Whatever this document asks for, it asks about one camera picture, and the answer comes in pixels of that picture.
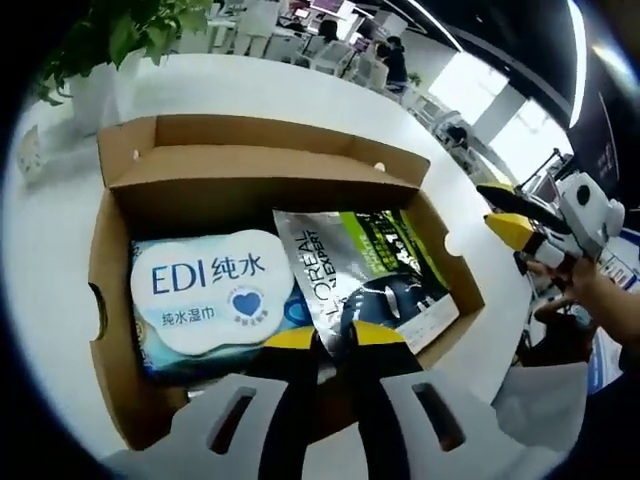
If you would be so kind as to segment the person's right hand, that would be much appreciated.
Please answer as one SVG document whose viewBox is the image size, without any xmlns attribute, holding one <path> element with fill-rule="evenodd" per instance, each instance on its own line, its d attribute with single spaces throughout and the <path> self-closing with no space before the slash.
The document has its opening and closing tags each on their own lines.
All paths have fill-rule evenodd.
<svg viewBox="0 0 640 480">
<path fill-rule="evenodd" d="M 551 280 L 563 280 L 567 284 L 560 297 L 539 309 L 536 313 L 538 317 L 564 307 L 580 306 L 594 324 L 605 326 L 609 323 L 614 307 L 611 301 L 616 298 L 619 289 L 609 277 L 600 274 L 593 262 L 579 259 L 570 273 L 560 273 L 534 260 L 528 260 L 526 266 L 534 274 Z"/>
</svg>

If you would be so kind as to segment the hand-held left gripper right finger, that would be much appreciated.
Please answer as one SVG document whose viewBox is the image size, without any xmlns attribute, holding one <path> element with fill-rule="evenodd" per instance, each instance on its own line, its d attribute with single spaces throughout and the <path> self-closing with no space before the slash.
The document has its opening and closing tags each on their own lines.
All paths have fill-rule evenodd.
<svg viewBox="0 0 640 480">
<path fill-rule="evenodd" d="M 505 437 L 489 406 L 425 370 L 403 337 L 355 321 L 346 375 L 372 479 L 497 479 Z"/>
</svg>

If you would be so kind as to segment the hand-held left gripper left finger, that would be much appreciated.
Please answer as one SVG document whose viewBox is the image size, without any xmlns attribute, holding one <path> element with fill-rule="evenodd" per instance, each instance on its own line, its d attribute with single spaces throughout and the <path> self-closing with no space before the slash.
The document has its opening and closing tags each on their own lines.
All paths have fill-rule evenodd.
<svg viewBox="0 0 640 480">
<path fill-rule="evenodd" d="M 312 327 L 271 337 L 243 374 L 229 374 L 179 409 L 169 433 L 106 459 L 117 479 L 298 479 L 317 392 Z"/>
</svg>

